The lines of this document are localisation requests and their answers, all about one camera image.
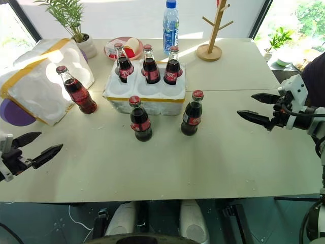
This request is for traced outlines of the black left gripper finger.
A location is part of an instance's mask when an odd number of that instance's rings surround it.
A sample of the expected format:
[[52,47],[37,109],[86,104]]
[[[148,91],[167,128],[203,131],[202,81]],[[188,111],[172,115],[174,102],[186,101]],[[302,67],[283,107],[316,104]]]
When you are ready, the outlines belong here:
[[28,132],[25,133],[12,141],[12,147],[19,148],[24,147],[33,142],[42,132]]
[[48,161],[53,159],[60,152],[62,147],[63,147],[63,144],[58,144],[58,145],[51,146],[51,147],[47,148],[46,150],[41,152],[41,154],[39,156],[37,156],[36,158],[34,158],[32,160],[32,167],[34,169],[38,169],[39,167],[41,167],[42,165],[47,163]]

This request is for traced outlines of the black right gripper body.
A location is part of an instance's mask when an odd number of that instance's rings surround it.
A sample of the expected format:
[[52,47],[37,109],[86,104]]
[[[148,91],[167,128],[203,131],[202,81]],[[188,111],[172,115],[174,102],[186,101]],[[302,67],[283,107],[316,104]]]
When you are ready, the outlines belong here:
[[285,127],[289,119],[289,114],[285,112],[285,108],[291,106],[293,100],[293,95],[288,91],[285,95],[271,95],[271,104],[273,104],[273,118],[271,119],[270,130],[273,130],[274,127]]

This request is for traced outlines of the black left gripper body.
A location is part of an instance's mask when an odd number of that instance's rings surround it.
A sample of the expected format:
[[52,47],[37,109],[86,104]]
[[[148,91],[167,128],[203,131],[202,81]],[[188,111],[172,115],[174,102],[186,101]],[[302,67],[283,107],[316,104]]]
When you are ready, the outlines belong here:
[[8,152],[4,153],[1,161],[14,176],[18,176],[33,165],[33,161],[24,158],[22,150],[15,147],[11,147]]

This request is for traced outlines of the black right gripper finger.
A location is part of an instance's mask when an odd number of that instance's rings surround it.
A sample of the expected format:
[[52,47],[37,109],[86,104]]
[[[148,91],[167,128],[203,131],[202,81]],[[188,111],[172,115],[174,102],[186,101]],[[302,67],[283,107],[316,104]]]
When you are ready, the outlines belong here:
[[268,93],[258,93],[251,96],[253,99],[265,103],[265,104],[276,104],[280,99],[280,96],[268,94]]
[[251,123],[263,126],[268,131],[272,131],[274,128],[274,125],[271,123],[268,117],[259,115],[256,112],[249,110],[238,110],[237,114]]

